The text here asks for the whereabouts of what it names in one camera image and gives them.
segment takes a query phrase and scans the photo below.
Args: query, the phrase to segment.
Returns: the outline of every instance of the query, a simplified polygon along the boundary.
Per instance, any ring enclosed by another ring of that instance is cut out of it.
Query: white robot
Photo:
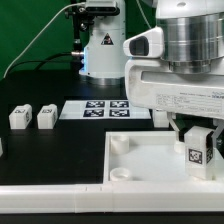
[[[124,0],[87,0],[83,11],[94,19],[79,74],[93,84],[122,83],[127,62],[122,49],[126,38]]]
[[[224,128],[224,2],[144,2],[157,8],[157,26],[123,45],[131,57],[125,68],[128,99],[134,106],[167,111],[176,131],[171,113],[214,118],[214,133],[193,127],[185,134],[189,174],[212,179],[207,168]]]

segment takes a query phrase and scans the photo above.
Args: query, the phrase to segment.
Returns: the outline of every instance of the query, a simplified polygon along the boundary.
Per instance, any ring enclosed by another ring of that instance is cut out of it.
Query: metal cylinder
[[[224,13],[158,19],[157,26],[164,32],[162,59],[174,72],[209,72],[210,60],[224,56]]]

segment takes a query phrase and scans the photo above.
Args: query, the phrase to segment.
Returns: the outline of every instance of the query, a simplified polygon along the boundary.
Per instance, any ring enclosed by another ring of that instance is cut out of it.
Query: label
[[[106,36],[104,37],[101,45],[114,45],[109,33],[106,34]]]
[[[212,94],[180,92],[176,95],[156,94],[156,104],[162,107],[175,108],[193,112],[222,114],[224,93]]]

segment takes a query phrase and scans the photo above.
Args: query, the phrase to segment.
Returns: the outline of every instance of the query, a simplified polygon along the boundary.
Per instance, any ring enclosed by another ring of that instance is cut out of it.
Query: black cable
[[[54,55],[44,59],[34,70],[38,71],[42,66],[44,66],[46,63],[50,62],[52,59],[69,56],[69,55],[71,56],[71,52],[63,52],[63,53],[54,54]]]
[[[71,61],[51,61],[51,60],[34,60],[34,61],[22,61],[19,62],[15,65],[13,65],[7,72],[6,75],[8,75],[15,67],[19,66],[19,65],[23,65],[23,64],[27,64],[27,63],[70,63]]]

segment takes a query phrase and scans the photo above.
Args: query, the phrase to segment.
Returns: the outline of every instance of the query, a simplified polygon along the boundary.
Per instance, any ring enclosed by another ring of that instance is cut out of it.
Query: white plastic tray
[[[219,152],[213,181],[189,177],[184,155],[175,132],[108,132],[102,184],[0,186],[0,213],[224,211]]]

